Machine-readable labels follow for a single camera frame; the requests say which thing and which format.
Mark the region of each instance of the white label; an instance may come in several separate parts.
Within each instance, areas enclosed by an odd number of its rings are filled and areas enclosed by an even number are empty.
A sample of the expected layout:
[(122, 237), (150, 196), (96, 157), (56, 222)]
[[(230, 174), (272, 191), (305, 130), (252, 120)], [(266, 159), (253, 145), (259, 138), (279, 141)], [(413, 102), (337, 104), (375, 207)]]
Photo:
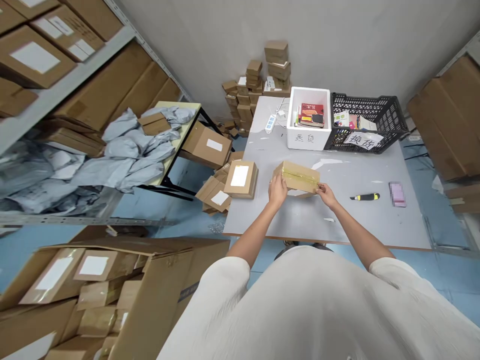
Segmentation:
[(49, 352), (56, 334), (55, 331), (51, 332), (4, 357), (2, 360), (39, 360)]
[(212, 139), (208, 139), (206, 141), (206, 145), (209, 147), (209, 148), (212, 148), (212, 149), (215, 149), (215, 150), (218, 150), (218, 151), (222, 151), (222, 144), (221, 143), (218, 143), (216, 141), (213, 141)]
[(244, 165), (235, 166), (233, 176), (231, 177), (230, 186), (244, 187), (247, 182), (247, 175), (249, 174), (249, 167)]
[(12, 52), (10, 56), (40, 74), (45, 74), (60, 62), (55, 56), (33, 41)]
[(72, 28), (70, 26), (68, 26), (65, 23), (65, 21), (63, 21), (58, 16), (54, 16), (52, 18), (49, 18), (48, 21), (51, 22), (58, 30), (60, 30), (62, 33), (64, 33), (67, 36), (70, 36), (74, 33)]
[(84, 61), (89, 58), (89, 55), (79, 48), (77, 45), (72, 45), (68, 48), (68, 51), (75, 55), (80, 61)]
[(45, 276), (40, 280), (38, 285), (36, 286), (36, 290), (50, 290), (52, 289), (55, 284), (60, 280), (62, 275), (64, 274), (65, 270), (69, 267), (69, 265), (74, 260), (73, 257), (65, 257), (62, 259), (57, 259), (53, 265), (51, 266), (50, 270), (47, 271)]
[(40, 29), (46, 32), (49, 36), (54, 39), (58, 39), (62, 36), (62, 32), (58, 30), (55, 26), (53, 26), (47, 19), (41, 18), (34, 22)]
[(23, 3), (25, 6), (29, 8), (33, 8), (37, 6), (38, 4), (41, 4), (47, 0), (20, 0), (21, 3)]
[(107, 256), (87, 256), (80, 269), (81, 275), (102, 275), (107, 267)]
[(220, 190), (217, 195), (211, 198), (211, 201), (217, 204), (218, 206), (222, 206), (222, 204), (228, 198), (229, 198), (229, 195)]
[(76, 45), (87, 53), (88, 56), (92, 55), (95, 52), (95, 49), (91, 47), (85, 40), (80, 39), (76, 42)]

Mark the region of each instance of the stack of cardboard boxes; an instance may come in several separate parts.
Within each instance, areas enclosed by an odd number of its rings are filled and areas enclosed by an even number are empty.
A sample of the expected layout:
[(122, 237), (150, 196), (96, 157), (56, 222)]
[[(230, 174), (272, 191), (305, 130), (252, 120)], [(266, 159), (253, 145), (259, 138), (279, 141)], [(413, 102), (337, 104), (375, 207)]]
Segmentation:
[(155, 359), (228, 248), (122, 236), (41, 248), (0, 299), (0, 358)]

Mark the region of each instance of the paper sign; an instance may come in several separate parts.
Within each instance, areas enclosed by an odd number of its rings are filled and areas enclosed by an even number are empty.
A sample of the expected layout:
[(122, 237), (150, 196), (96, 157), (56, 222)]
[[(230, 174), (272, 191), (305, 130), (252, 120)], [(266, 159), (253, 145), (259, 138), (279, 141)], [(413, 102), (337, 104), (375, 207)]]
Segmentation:
[(361, 148), (370, 150), (377, 146), (384, 137), (371, 132), (352, 132), (343, 142), (344, 144), (354, 144)]
[(107, 256), (87, 256), (79, 274), (102, 275), (107, 267), (108, 260)]
[(65, 257), (62, 259), (57, 259), (50, 270), (45, 274), (45, 276), (40, 280), (36, 286), (36, 290), (50, 290), (55, 284), (60, 280), (65, 270), (69, 267), (71, 262), (74, 260), (73, 257)]
[(229, 197), (228, 194), (224, 193), (223, 191), (219, 191), (214, 197), (211, 198), (211, 201), (218, 206), (222, 206), (222, 204), (227, 200)]
[(10, 56), (40, 74), (45, 74), (60, 62), (55, 56), (33, 41), (12, 52)]
[(244, 187), (247, 182), (247, 175), (249, 174), (249, 167), (245, 165), (235, 166), (233, 176), (231, 178), (230, 186)]
[(215, 149), (215, 150), (218, 150), (218, 151), (222, 151), (222, 144), (219, 143), (219, 142), (216, 142), (216, 141), (213, 141), (212, 139), (208, 139), (206, 141), (206, 145), (209, 147), (209, 148), (212, 148), (212, 149)]

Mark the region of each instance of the black plastic basket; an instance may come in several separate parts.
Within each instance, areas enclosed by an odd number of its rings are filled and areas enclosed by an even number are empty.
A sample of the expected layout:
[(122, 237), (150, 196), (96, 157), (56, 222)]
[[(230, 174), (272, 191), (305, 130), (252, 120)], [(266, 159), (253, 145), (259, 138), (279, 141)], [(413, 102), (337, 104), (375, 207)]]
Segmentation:
[[(376, 124), (377, 131), (350, 129), (345, 126), (335, 126), (334, 114), (348, 110), (350, 114), (362, 115)], [(396, 96), (352, 97), (344, 93), (331, 94), (331, 133), (324, 150), (338, 150), (356, 153), (381, 154), (408, 132), (399, 100)], [(365, 149), (344, 141), (351, 133), (374, 133), (383, 139), (373, 148)]]

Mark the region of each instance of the white shirt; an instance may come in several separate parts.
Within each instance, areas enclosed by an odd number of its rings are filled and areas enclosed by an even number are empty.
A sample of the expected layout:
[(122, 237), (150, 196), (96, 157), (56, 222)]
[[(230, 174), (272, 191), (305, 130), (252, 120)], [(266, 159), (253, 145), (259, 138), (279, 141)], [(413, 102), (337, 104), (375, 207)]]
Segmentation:
[(296, 246), (249, 278), (211, 265), (157, 359), (480, 359), (480, 328), (400, 260)]

